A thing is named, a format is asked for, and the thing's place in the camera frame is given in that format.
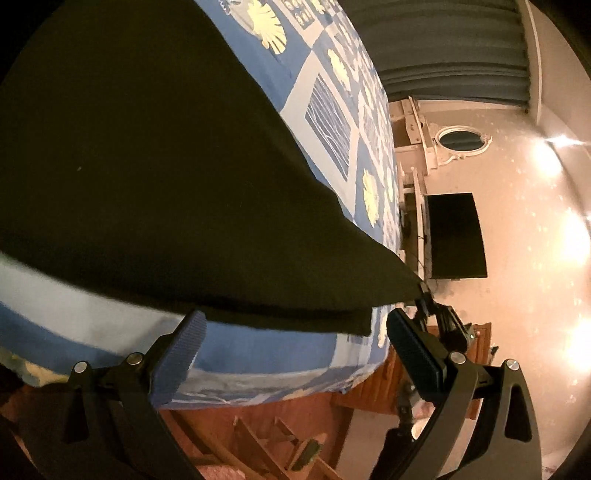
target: black television screen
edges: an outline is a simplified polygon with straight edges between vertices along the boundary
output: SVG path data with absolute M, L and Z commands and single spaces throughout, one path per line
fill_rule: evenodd
M 431 278 L 486 277 L 482 232 L 471 193 L 426 195 Z

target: wooden cabinet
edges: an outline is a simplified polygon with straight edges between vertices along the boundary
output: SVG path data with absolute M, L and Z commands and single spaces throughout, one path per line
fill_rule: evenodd
M 487 365 L 491 350 L 492 324 L 474 325 L 476 341 L 468 350 L 467 357 L 476 364 Z M 429 326 L 430 333 L 438 333 L 437 326 Z M 333 393 L 331 402 L 349 408 L 396 415 L 396 393 L 403 376 L 402 362 L 392 347 L 387 360 L 363 383 L 346 394 Z M 473 400 L 466 418 L 478 416 L 480 400 Z

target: bed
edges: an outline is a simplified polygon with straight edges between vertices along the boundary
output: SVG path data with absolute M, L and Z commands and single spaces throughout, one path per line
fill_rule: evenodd
M 343 215 L 400 248 L 398 177 L 388 102 L 369 56 L 335 0 L 196 0 L 291 129 Z M 345 392 L 388 356 L 385 318 L 372 333 L 256 330 L 209 322 L 169 408 L 244 406 Z M 81 359 L 112 365 L 144 352 L 181 316 L 112 300 L 0 257 L 0 362 L 40 385 Z

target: wooden floor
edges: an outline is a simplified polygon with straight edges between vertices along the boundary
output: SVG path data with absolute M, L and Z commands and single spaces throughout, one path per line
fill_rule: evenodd
M 345 437 L 349 429 L 353 410 L 330 404 L 330 393 L 310 395 L 293 400 L 268 403 L 251 407 L 238 408 L 208 408 L 205 410 L 179 410 L 188 424 L 199 425 L 214 434 L 217 439 L 238 458 L 250 465 L 252 459 L 245 457 L 236 443 L 234 435 L 234 418 L 241 417 L 259 437 L 267 437 L 273 428 L 275 417 L 287 423 L 294 433 L 301 439 L 318 433 L 327 433 L 328 438 L 320 456 L 332 467 L 335 467 Z M 173 436 L 189 457 L 200 456 L 199 450 L 180 431 L 180 428 L 167 410 L 160 411 L 164 421 L 169 426 Z M 289 445 L 279 444 L 274 447 L 272 454 L 280 461 L 286 461 Z M 310 480 L 320 480 L 322 474 L 313 470 Z

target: silver screw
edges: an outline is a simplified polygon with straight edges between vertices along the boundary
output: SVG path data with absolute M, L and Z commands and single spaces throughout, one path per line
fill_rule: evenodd
M 461 365 L 466 363 L 466 357 L 460 352 L 452 352 L 449 354 L 449 358 L 455 364 Z
M 130 365 L 138 365 L 141 363 L 143 359 L 144 356 L 141 353 L 134 352 L 129 354 L 129 356 L 127 357 L 127 363 L 129 363 Z
M 509 360 L 507 360 L 507 367 L 509 367 L 509 370 L 517 372 L 519 370 L 519 362 L 517 360 L 509 358 Z
M 81 374 L 84 370 L 86 370 L 86 367 L 88 367 L 86 362 L 78 362 L 76 365 L 74 365 L 74 372 Z

